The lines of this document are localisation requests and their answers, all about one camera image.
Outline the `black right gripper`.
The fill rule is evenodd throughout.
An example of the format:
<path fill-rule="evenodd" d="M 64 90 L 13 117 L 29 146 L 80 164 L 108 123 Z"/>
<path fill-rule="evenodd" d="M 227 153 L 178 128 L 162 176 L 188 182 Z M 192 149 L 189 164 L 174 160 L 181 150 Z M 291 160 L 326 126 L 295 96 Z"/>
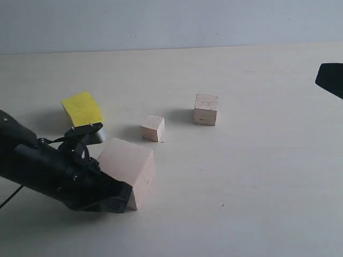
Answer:
<path fill-rule="evenodd" d="M 321 64 L 315 84 L 338 98 L 343 99 L 343 63 Z"/>

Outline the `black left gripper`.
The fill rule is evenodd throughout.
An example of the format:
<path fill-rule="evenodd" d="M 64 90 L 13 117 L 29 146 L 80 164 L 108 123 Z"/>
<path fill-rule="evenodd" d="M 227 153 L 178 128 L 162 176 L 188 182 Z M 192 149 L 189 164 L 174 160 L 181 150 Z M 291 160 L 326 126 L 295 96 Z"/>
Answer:
<path fill-rule="evenodd" d="M 110 183 L 96 160 L 85 165 L 48 145 L 11 150 L 10 178 L 77 211 L 124 213 L 132 193 L 125 182 Z"/>

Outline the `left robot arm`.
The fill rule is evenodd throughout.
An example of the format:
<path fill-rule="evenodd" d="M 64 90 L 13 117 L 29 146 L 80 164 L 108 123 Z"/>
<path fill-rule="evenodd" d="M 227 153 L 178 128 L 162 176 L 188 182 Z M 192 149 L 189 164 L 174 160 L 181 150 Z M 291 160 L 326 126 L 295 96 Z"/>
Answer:
<path fill-rule="evenodd" d="M 104 141 L 102 129 L 90 123 L 49 140 L 1 111 L 1 177 L 74 211 L 123 213 L 132 186 L 104 173 L 87 148 Z"/>

